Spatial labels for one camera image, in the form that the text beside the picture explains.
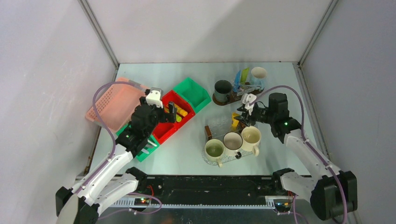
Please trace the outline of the red plastic bin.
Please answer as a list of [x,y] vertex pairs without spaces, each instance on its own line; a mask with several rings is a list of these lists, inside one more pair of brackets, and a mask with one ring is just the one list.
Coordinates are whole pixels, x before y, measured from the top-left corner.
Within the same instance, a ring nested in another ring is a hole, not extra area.
[[163,144],[170,136],[176,133],[196,114],[192,106],[173,90],[169,91],[162,97],[162,102],[164,105],[168,105],[169,102],[173,102],[174,105],[177,105],[183,110],[187,111],[188,114],[186,116],[182,116],[182,120],[180,122],[158,124],[152,135],[156,138],[160,145]]

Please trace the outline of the cream mug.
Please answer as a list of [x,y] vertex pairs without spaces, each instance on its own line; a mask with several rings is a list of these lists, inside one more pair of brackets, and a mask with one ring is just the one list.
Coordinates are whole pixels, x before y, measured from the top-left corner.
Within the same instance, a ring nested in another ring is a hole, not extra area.
[[241,136],[243,139],[241,149],[252,152],[257,157],[260,153],[259,144],[262,137],[260,130],[254,126],[245,127],[241,132]]

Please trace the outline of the clear acrylic holder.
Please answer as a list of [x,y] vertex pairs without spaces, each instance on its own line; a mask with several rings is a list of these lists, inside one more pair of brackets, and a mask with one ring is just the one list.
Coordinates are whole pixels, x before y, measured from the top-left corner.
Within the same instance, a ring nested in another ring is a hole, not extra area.
[[231,97],[234,100],[241,100],[242,96],[246,93],[251,93],[255,90],[254,86],[249,84],[240,84],[238,87],[234,86],[231,91]]

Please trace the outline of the light blue mug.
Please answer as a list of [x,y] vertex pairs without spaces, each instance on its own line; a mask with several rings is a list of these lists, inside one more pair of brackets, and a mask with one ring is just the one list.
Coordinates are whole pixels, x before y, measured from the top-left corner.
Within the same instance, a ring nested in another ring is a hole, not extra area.
[[264,81],[268,72],[263,67],[254,67],[251,70],[251,77],[249,83],[255,87],[256,90],[264,90]]

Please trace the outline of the white ribbed mug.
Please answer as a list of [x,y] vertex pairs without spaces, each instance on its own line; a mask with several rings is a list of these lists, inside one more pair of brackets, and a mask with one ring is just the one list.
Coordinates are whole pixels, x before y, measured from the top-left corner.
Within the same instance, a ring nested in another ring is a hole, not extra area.
[[223,137],[223,144],[225,147],[225,155],[235,157],[236,159],[241,158],[240,149],[243,144],[243,138],[239,133],[228,132]]

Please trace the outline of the black mug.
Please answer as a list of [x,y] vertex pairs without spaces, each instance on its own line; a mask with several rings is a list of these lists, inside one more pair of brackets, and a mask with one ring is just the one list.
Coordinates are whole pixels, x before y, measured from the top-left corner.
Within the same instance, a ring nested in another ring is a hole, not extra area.
[[226,103],[229,100],[232,91],[232,85],[227,80],[219,80],[215,83],[214,97],[220,103]]

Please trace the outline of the clear textured oval tray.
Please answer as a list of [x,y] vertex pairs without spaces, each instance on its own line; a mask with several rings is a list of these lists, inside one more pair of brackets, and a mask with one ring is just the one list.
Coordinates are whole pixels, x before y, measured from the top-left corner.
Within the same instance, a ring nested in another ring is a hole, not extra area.
[[241,147],[236,150],[231,150],[227,146],[229,144],[224,145],[219,140],[209,140],[202,150],[203,160],[209,165],[222,167],[227,162],[239,160],[245,156],[258,156],[261,145],[243,141]]

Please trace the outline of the green mug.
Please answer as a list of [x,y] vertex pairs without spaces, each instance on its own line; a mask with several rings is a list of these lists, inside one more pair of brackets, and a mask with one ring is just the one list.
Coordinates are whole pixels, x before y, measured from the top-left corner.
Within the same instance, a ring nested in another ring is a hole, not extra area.
[[220,168],[223,167],[221,157],[224,153],[224,144],[218,139],[211,139],[205,144],[205,156],[210,162],[215,162]]

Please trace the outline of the clear holder with brown ends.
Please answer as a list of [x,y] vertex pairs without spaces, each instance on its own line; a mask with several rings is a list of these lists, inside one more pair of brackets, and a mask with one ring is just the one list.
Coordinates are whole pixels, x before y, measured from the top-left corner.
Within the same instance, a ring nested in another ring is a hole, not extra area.
[[223,137],[228,132],[241,133],[246,127],[243,123],[238,121],[237,126],[232,126],[233,119],[231,116],[225,117],[211,117],[205,120],[204,132],[205,140],[218,139],[223,140]]

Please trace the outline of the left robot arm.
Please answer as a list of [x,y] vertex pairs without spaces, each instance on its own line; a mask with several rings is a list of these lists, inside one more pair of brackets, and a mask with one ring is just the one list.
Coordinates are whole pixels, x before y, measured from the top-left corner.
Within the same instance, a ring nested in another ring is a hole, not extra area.
[[113,148],[99,166],[73,187],[61,187],[56,193],[58,224],[94,224],[101,214],[123,196],[143,194],[148,182],[127,171],[120,180],[112,178],[137,156],[148,144],[148,139],[160,123],[174,123],[176,108],[168,103],[165,111],[161,100],[141,97],[131,120],[123,132],[112,137]]

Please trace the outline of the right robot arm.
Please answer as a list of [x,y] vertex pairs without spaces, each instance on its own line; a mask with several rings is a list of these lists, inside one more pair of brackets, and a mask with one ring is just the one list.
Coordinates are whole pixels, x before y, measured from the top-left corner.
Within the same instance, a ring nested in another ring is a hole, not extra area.
[[321,220],[338,216],[347,218],[358,209],[357,178],[351,171],[344,172],[325,158],[305,135],[302,125],[290,116],[284,93],[271,93],[268,106],[260,107],[254,94],[242,96],[242,114],[238,120],[246,126],[257,122],[270,125],[274,137],[290,149],[308,170],[304,177],[291,168],[273,174],[272,190],[277,195],[291,191],[308,201]]

